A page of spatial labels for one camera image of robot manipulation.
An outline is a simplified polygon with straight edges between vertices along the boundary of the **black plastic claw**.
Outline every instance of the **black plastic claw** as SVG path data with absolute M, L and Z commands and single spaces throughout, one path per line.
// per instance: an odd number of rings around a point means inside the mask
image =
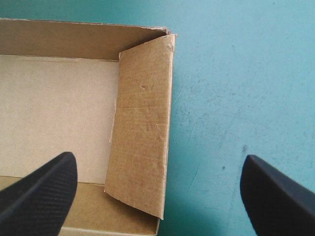
M 64 152 L 0 191 L 0 236 L 57 236 L 76 188 L 75 157 Z
M 315 236 L 315 194 L 248 155 L 241 196 L 258 236 Z

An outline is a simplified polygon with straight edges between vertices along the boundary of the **box flap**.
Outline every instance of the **box flap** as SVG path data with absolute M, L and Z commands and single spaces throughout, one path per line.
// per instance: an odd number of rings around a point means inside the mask
M 120 54 L 105 192 L 163 218 L 175 35 Z
M 166 27 L 0 18 L 0 54 L 112 59 L 167 34 Z

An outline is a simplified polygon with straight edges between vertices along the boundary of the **teal surface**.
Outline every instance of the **teal surface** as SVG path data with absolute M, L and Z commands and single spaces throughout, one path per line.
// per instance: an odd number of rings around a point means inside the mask
M 315 1 L 0 0 L 0 17 L 179 35 L 159 236 L 254 236 L 239 193 L 248 153 L 315 191 Z

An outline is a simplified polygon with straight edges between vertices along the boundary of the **cardboard divider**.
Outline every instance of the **cardboard divider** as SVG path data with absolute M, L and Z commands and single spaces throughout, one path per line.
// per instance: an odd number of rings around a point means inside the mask
M 175 35 L 121 52 L 105 192 L 163 219 Z

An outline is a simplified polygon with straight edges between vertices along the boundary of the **cardboard box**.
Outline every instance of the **cardboard box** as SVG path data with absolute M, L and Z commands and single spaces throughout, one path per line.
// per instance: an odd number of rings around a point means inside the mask
M 61 236 L 156 235 L 174 46 L 167 28 L 0 19 L 0 188 L 71 151 Z

